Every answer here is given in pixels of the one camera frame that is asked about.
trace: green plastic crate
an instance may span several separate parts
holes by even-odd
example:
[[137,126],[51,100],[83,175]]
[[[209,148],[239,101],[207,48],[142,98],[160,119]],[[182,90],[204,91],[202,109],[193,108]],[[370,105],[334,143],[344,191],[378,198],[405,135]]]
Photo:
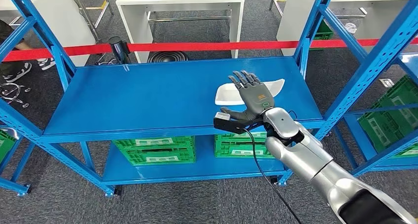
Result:
[[[372,109],[412,103],[418,103],[418,86],[406,75],[375,102]],[[418,128],[418,109],[368,112],[358,121],[376,151],[380,152]]]
[[[407,75],[401,78],[378,101],[381,107],[418,103],[418,86]],[[418,128],[418,108],[388,111],[404,135]]]
[[[332,35],[334,32],[332,32],[331,28],[328,27],[326,22],[323,20],[321,24],[318,27],[318,31],[316,31],[314,40],[329,40],[332,38]],[[323,50],[323,48],[310,48],[309,50]]]
[[360,126],[369,136],[377,152],[385,150],[404,134],[388,112],[366,113],[358,119]]
[[[253,157],[251,142],[221,142],[215,143],[216,157]],[[267,151],[264,142],[255,143],[257,157],[273,158]]]
[[134,166],[196,162],[194,136],[115,140],[113,143]]
[[[254,132],[251,133],[255,142],[265,142],[267,132]],[[215,135],[215,141],[218,142],[251,142],[251,137],[248,133],[243,134],[217,134]]]
[[13,147],[15,141],[15,138],[0,129],[0,162],[3,161],[6,154]]
[[[265,146],[266,132],[251,133],[255,141],[255,152],[259,157],[273,157]],[[247,134],[215,135],[216,157],[253,157],[251,137]]]

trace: silver robotic arm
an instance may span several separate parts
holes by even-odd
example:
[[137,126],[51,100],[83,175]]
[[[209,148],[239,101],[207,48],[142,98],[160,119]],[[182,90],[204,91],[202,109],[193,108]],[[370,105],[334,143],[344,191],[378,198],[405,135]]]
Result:
[[[363,183],[340,167],[322,148],[321,142],[284,109],[268,109],[263,121],[271,125],[277,134],[266,139],[268,151],[296,176],[311,184],[342,223],[417,223],[384,192]],[[286,146],[288,141],[296,144]]]
[[217,129],[244,133],[258,126],[267,130],[266,147],[296,176],[312,185],[344,224],[416,224],[415,219],[384,192],[341,168],[303,125],[294,121],[255,74],[234,71],[229,79],[247,109],[221,108],[213,119]]

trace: shoe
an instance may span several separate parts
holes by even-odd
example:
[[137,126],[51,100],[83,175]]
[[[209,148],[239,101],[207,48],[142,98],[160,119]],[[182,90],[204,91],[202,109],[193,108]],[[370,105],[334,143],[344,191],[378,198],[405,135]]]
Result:
[[37,59],[37,61],[42,70],[47,70],[55,65],[54,58]]
[[18,72],[15,75],[3,75],[3,78],[4,78],[4,80],[6,80],[6,82],[14,82],[14,81],[20,79],[27,72],[29,72],[31,70],[31,68],[32,68],[31,63],[25,63],[23,68],[20,70],[20,72]]

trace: red barrier rope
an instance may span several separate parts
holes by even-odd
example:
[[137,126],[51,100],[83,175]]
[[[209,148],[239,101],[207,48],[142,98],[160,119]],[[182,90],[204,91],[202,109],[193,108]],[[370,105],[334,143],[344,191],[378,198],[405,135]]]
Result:
[[[359,39],[362,46],[373,46],[379,39]],[[129,43],[130,51],[207,51],[207,50],[271,50],[296,48],[298,41],[242,41],[242,42],[182,42],[182,43]],[[418,38],[411,44],[418,44]],[[347,45],[339,39],[314,40],[311,48],[338,48]],[[112,52],[109,44],[65,47],[69,56],[90,55]],[[4,61],[34,60],[52,57],[46,48],[34,50],[13,50]]]

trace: white dish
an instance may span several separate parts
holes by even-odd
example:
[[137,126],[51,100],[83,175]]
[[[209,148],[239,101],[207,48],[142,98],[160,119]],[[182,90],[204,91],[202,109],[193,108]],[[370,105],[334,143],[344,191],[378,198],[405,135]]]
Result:
[[[273,97],[281,91],[284,85],[284,79],[276,81],[264,82]],[[234,106],[243,105],[238,89],[233,83],[226,83],[221,85],[216,91],[215,104],[219,106]]]

